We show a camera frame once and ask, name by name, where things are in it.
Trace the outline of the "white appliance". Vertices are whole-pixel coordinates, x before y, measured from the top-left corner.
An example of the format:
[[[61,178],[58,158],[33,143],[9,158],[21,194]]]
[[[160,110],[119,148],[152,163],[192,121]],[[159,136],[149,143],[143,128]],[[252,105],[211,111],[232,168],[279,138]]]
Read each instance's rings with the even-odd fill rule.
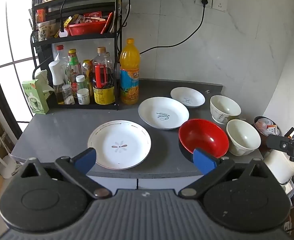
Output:
[[[263,162],[280,184],[286,184],[294,176],[294,161],[284,152],[272,150]]]

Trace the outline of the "yellow cap oil bottle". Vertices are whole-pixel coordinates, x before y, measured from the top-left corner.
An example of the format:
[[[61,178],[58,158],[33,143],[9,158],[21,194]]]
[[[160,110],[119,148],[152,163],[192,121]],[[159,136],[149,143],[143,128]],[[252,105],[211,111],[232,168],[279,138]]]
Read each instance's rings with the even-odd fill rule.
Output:
[[[91,67],[92,67],[92,61],[89,60],[89,59],[85,59],[82,63],[82,73],[83,75],[85,76],[86,78],[86,82],[87,82],[87,87],[89,89],[89,95],[90,95],[90,99],[93,98],[93,87],[92,87],[92,84],[91,84]]]

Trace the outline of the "red plastic basket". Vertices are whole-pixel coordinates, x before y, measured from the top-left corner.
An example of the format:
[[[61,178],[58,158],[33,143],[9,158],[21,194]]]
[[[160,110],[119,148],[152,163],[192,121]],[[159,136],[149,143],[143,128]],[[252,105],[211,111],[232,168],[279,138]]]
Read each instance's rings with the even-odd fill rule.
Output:
[[[85,22],[78,24],[70,24],[66,27],[69,35],[79,36],[87,34],[100,34],[106,25],[106,21]]]

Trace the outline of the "round tin with packets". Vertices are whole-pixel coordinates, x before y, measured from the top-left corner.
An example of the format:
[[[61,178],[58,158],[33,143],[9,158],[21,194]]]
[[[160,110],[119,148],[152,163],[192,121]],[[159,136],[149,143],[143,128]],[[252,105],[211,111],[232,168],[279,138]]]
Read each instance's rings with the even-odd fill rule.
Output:
[[[261,137],[261,143],[265,144],[269,135],[280,135],[280,129],[275,122],[264,116],[257,116],[253,121],[254,128]]]

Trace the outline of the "white bowl grey pattern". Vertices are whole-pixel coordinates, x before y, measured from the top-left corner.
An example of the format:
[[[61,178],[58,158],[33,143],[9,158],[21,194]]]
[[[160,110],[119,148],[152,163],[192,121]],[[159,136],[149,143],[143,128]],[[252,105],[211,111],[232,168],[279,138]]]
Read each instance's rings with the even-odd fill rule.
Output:
[[[241,114],[240,106],[232,99],[223,95],[214,95],[210,98],[210,113],[218,124],[225,125]]]

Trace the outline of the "white spray oil bottle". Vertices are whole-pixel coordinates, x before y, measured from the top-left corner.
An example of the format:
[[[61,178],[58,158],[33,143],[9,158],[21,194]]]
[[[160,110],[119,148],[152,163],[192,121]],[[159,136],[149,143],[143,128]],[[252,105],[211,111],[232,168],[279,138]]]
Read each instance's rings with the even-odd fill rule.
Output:
[[[65,85],[62,72],[61,61],[52,61],[49,63],[49,69],[52,75],[52,84],[55,92],[56,100],[59,105],[64,104],[62,87]]]

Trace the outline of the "orange juice bottle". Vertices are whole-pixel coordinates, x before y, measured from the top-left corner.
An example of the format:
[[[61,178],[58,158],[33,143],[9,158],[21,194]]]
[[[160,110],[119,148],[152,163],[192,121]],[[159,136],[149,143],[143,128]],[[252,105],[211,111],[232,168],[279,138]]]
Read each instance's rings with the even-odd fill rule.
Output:
[[[128,38],[120,54],[120,98],[126,105],[134,105],[139,99],[139,65],[139,50],[134,38]]]

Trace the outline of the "white wall socket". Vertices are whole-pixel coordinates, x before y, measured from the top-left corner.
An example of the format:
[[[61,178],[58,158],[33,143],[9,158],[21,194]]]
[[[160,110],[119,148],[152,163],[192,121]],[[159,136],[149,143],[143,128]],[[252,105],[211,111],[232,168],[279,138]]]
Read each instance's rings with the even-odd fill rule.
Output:
[[[218,11],[226,12],[227,3],[228,3],[228,0],[208,0],[207,7],[213,8]],[[202,5],[202,0],[195,0],[195,4]]]

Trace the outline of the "green tissue box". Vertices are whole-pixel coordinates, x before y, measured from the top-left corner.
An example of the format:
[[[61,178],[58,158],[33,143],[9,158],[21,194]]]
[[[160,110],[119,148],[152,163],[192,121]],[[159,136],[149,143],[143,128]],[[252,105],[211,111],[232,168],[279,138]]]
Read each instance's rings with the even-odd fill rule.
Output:
[[[49,111],[44,92],[39,79],[24,81],[22,83],[27,102],[34,114],[46,114]]]

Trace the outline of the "white plate Bakery print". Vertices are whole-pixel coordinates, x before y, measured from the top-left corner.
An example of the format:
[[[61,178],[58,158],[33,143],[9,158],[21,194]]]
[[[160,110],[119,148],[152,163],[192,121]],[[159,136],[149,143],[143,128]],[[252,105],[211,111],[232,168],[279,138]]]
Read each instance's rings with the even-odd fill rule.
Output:
[[[176,87],[171,90],[170,95],[189,108],[197,108],[204,105],[206,99],[198,90],[188,87]]]

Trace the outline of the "white bowl plain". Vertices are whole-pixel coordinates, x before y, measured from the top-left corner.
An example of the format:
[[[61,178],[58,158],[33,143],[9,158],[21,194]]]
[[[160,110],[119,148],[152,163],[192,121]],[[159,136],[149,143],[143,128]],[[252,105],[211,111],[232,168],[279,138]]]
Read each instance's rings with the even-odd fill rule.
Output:
[[[227,123],[226,132],[229,137],[229,152],[235,156],[245,156],[258,149],[261,144],[260,135],[249,123],[234,119]]]

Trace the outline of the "white plate flower motif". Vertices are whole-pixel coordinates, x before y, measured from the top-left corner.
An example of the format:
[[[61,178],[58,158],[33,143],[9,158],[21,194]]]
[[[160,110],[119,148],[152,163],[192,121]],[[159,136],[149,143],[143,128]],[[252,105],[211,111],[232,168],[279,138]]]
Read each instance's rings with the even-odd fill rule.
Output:
[[[109,170],[138,166],[149,155],[151,138],[144,127],[127,120],[114,120],[97,127],[88,147],[96,150],[96,163]]]

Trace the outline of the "small white lid jar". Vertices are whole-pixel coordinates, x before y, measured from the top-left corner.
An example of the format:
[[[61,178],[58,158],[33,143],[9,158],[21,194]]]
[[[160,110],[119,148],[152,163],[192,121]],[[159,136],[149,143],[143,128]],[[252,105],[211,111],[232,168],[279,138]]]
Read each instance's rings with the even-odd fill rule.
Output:
[[[69,84],[62,86],[62,95],[63,95],[63,100],[65,105],[75,104],[74,96],[72,94],[72,89]]]

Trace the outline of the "green label sauce bottle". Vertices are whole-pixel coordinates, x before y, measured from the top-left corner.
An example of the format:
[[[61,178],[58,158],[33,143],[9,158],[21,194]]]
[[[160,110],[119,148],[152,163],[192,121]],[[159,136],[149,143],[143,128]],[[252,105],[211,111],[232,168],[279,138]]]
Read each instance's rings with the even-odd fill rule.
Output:
[[[71,86],[72,94],[77,98],[77,82],[76,77],[81,75],[81,66],[76,54],[76,49],[70,49],[68,51],[68,64],[66,70],[68,83]]]

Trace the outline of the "white plate Sweet print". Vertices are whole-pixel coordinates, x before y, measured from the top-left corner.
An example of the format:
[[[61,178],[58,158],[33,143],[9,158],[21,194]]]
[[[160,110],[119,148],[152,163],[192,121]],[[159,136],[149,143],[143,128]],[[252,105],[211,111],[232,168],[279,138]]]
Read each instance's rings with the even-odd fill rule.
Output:
[[[148,98],[138,107],[140,118],[149,126],[172,130],[189,120],[189,111],[185,105],[167,97]]]

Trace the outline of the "red cap clear bottle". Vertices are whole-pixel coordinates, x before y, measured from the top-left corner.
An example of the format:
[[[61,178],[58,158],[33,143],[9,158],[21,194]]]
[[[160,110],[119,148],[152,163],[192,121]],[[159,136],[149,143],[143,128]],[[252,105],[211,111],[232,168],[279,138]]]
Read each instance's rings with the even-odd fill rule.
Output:
[[[67,64],[68,64],[68,53],[64,49],[63,44],[57,45],[56,50],[57,50],[57,55],[55,57],[55,61],[60,61],[61,67],[62,67],[63,80],[64,80],[64,83],[67,84],[68,83],[68,77],[67,77],[65,71],[66,71]]]

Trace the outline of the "black metal shelf rack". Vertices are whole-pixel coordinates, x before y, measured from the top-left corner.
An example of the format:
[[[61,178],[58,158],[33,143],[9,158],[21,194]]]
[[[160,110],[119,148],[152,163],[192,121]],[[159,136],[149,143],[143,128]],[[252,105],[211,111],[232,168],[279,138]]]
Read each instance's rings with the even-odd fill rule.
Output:
[[[119,108],[121,11],[122,0],[52,0],[32,6],[32,58],[36,69],[49,72],[49,108]],[[55,60],[51,51],[54,44],[61,49],[63,42],[107,38],[113,39],[113,55],[101,45],[84,60],[76,48],[67,48],[65,60]]]

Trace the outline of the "red bowl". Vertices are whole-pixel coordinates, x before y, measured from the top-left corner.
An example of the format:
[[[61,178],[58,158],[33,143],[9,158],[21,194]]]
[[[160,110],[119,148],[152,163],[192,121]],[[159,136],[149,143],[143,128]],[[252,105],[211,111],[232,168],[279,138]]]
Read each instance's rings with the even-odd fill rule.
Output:
[[[216,158],[223,157],[229,149],[227,134],[218,125],[204,119],[190,119],[180,127],[178,137],[191,154],[200,148]]]

